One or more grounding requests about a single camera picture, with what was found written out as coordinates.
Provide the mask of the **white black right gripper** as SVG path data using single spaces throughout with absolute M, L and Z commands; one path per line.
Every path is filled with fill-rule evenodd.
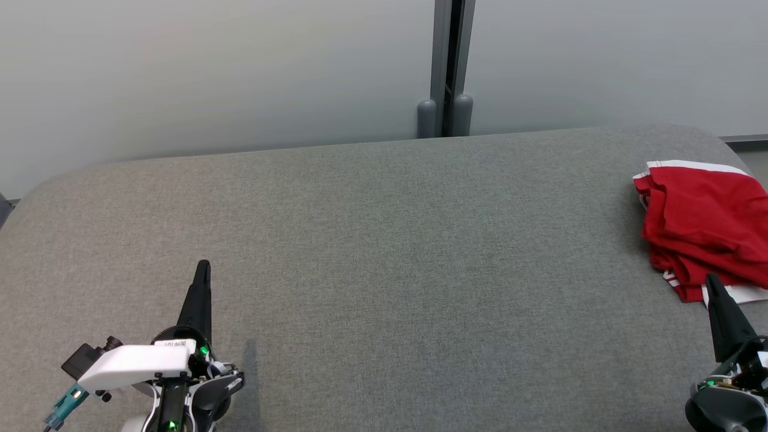
M 740 306 L 716 273 L 705 279 L 714 358 L 719 364 L 695 391 L 723 386 L 738 391 L 768 391 L 768 337 L 757 337 Z

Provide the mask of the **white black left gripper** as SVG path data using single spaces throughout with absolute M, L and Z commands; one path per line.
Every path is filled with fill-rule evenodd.
M 104 351 L 77 378 L 83 390 L 112 391 L 163 379 L 192 378 L 197 364 L 209 355 L 213 318 L 211 263 L 198 262 L 176 325 L 150 344 L 124 344 Z

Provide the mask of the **plain red shirt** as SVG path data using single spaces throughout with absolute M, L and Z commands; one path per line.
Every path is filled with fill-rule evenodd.
M 768 289 L 768 191 L 730 165 L 650 161 L 632 179 L 642 238 Z

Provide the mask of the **grey cylindrical partition foot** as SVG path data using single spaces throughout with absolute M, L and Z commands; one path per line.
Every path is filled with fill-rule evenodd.
M 469 136 L 473 112 L 471 95 L 459 95 L 453 101 L 451 134 L 454 137 Z
M 417 104 L 417 139 L 433 139 L 437 134 L 438 104 L 431 99 L 422 100 Z

